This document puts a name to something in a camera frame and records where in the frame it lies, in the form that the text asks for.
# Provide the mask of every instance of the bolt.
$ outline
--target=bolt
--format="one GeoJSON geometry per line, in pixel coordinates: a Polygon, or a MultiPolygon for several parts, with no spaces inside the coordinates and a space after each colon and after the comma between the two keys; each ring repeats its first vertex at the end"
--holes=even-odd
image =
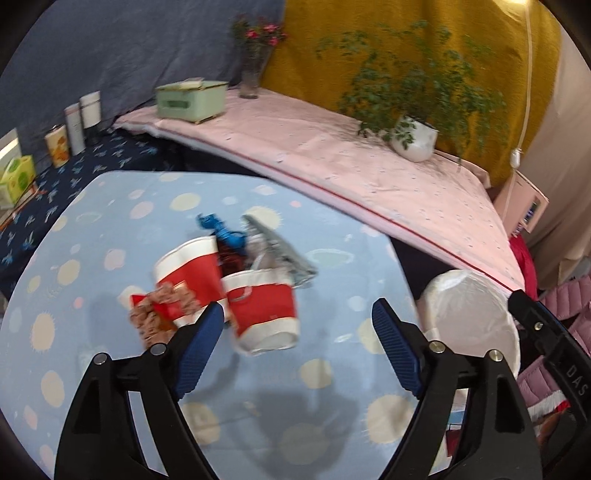
{"type": "Polygon", "coordinates": [[[434,353],[443,353],[445,351],[445,345],[437,340],[429,343],[429,349],[434,353]]]}
{"type": "Polygon", "coordinates": [[[491,357],[491,360],[494,362],[501,362],[503,360],[503,354],[498,350],[491,350],[488,352],[488,356],[491,357]]]}
{"type": "Polygon", "coordinates": [[[107,361],[107,354],[97,353],[92,361],[95,363],[95,365],[102,365],[107,361]]]}
{"type": "Polygon", "coordinates": [[[163,343],[155,343],[150,347],[150,353],[154,356],[162,355],[166,351],[166,345],[163,343]]]}

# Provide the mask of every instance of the polka dot tablecloth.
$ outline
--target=polka dot tablecloth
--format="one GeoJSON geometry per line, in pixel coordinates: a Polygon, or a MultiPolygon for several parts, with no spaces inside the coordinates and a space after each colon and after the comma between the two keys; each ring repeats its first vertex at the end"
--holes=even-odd
{"type": "MultiPolygon", "coordinates": [[[[385,297],[402,320],[414,303],[386,236],[273,182],[203,173],[111,172],[64,211],[23,273],[0,328],[0,408],[31,457],[53,476],[63,422],[92,358],[142,352],[129,295],[154,287],[165,253],[202,236],[198,213],[240,229],[250,213],[319,268],[297,289],[293,349],[245,357],[231,330],[181,404],[225,480],[377,479],[414,411],[371,320],[385,297]]],[[[131,395],[151,468],[164,472],[131,395]]]]}

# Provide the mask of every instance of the blue gripper pad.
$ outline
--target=blue gripper pad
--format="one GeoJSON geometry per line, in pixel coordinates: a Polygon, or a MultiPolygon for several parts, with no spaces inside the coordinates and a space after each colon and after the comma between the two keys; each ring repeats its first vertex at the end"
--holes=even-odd
{"type": "Polygon", "coordinates": [[[398,381],[415,397],[421,393],[420,363],[400,329],[401,321],[384,299],[374,303],[371,311],[375,333],[378,334],[398,381]]]}
{"type": "Polygon", "coordinates": [[[177,365],[177,383],[174,391],[181,399],[192,392],[205,369],[205,365],[222,334],[223,308],[219,303],[211,305],[197,320],[199,330],[183,352],[177,365]]]}

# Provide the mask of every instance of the flower bouquet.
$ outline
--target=flower bouquet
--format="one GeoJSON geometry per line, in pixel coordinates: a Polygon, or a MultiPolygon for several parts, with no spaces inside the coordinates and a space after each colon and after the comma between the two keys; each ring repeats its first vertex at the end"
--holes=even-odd
{"type": "Polygon", "coordinates": [[[272,49],[287,38],[280,25],[260,18],[257,23],[240,16],[233,24],[234,38],[242,47],[240,97],[258,98],[261,73],[272,49]]]}

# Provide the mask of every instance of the trash bin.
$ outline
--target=trash bin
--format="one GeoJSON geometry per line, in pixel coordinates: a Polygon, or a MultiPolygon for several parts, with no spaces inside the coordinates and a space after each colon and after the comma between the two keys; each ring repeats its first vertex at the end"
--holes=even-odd
{"type": "MultiPolygon", "coordinates": [[[[484,275],[450,270],[435,277],[417,302],[420,327],[428,340],[440,340],[456,353],[484,356],[497,349],[513,375],[519,373],[519,336],[507,311],[507,298],[484,275]]],[[[467,390],[459,390],[453,411],[466,405],[467,390]]]]}

